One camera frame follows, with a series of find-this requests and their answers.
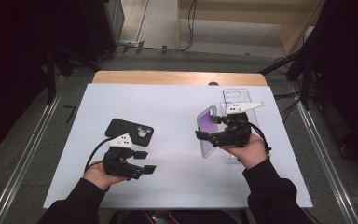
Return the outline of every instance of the white tabletop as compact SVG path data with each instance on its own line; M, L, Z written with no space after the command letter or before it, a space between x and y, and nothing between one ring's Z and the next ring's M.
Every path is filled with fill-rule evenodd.
M111 119L125 119L154 128L146 160L136 165L156 165L152 175L124 181L110 188L102 207L116 209L186 209L247 207L249 187L243 166L217 149L208 159L200 153L196 117L210 105L220 108L222 90L247 89L259 128L272 147L271 162L278 174L297 187L296 201L312 207L296 157L269 87L89 84L62 153L44 207L71 192L92 150L103 141ZM100 161L108 147L101 147L93 161Z

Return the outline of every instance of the black phone case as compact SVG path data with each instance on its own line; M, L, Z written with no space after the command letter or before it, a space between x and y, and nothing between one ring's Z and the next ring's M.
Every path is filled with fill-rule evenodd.
M154 129L150 126L132 123L123 119L112 119L109 127L106 129L105 135L116 138L124 133L128 133L133 144L147 147L153 132Z

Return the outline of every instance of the cable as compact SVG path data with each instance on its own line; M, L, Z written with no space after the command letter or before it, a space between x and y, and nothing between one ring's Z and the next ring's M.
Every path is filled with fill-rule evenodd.
M113 138L106 138L105 140L103 140L100 144L98 144L98 146L96 148L94 148L94 150L91 152L91 155L89 155L89 160L87 161L86 163L86 167L84 168L84 172L86 173L86 171L92 166L92 165L95 165L97 163L94 163L92 165L89 165L91 160L92 160L92 157L94 157L94 154L97 152L97 150L106 142L110 141L110 140L113 140Z
M97 62L96 64L101 64L101 63L104 63L108 58L110 58L112 55L114 55L115 53L119 52L119 51L122 51L124 48L118 48L116 49L114 52L110 52L106 55L104 55L103 59L100 60L99 62ZM85 67L86 65L84 64L79 64L79 63L76 63L76 61L72 61L71 62L73 65L74 68L79 68L79 67Z
M253 129L255 129L255 131L258 133L258 135L260 135L260 137L263 139L264 142L264 148L266 149L266 153L267 155L269 155L269 151L271 150L271 148L269 147L269 144L267 143L267 139L266 136L263 134L263 132L261 132L261 130L255 126L253 123L249 122L249 124L251 125L251 127Z
M194 7L194 9L193 9L193 17L192 17L192 22L190 24L191 9L193 7ZM188 24L188 30L190 32L190 39L188 41L187 46L184 49L179 49L178 51L185 51L185 50L188 50L191 46L193 46L193 41L194 41L194 20L196 18L196 10L197 10L197 0L193 0L193 2L191 3L190 9L188 10L188 15L187 15L187 24Z
M296 99L294 102L292 102L291 105L289 105L286 109L284 109L282 112L281 112L281 116L282 116L282 119L283 119L283 123L286 122L287 118L289 117L289 114L292 112L293 108L295 108L296 104L300 101L300 99Z
M191 46L193 46L193 43L194 43L194 20L196 18L196 10L197 10L197 0L193 0L193 2L191 3L190 9L188 10L188 15L187 15L188 30L190 32L190 39L187 43L187 46L184 49L163 49L163 50L186 51L186 50L190 49ZM128 49L158 49L158 48L149 48L149 47L141 47L140 48L140 47L133 47L133 46L123 46L123 47L128 48Z
M295 92L290 92L290 93L286 93L286 94L277 94L277 95L274 95L274 98L275 98L275 100L281 100L281 99L292 97L292 96L299 96L300 94L301 94L301 92L295 91Z
M275 61L272 63L272 64L275 64L278 60L280 60L280 59L287 59L287 57L279 57L279 58L277 58L277 59L275 59ZM275 71L277 71L278 73L281 73L281 74L283 74L283 75L286 75L286 73L284 73L284 72L281 72L280 70L278 70L278 69L275 69Z

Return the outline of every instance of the hand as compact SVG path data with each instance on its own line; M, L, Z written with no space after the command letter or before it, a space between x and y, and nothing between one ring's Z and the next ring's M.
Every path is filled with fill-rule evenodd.
M84 173L83 178L87 179L103 191L106 191L113 184L128 179L122 176L108 175L103 168L103 164L97 161L91 164L86 173Z
M252 133L245 147L225 146L221 148L236 156L248 170L267 158L263 140Z

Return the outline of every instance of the black jacket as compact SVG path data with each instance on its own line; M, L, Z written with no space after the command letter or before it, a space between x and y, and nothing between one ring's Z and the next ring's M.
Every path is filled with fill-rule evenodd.
M280 178L269 160L243 171L243 176L251 189L248 204L257 223L312 223L296 203L295 185ZM99 223L104 194L82 178L65 200L51 205L39 223Z

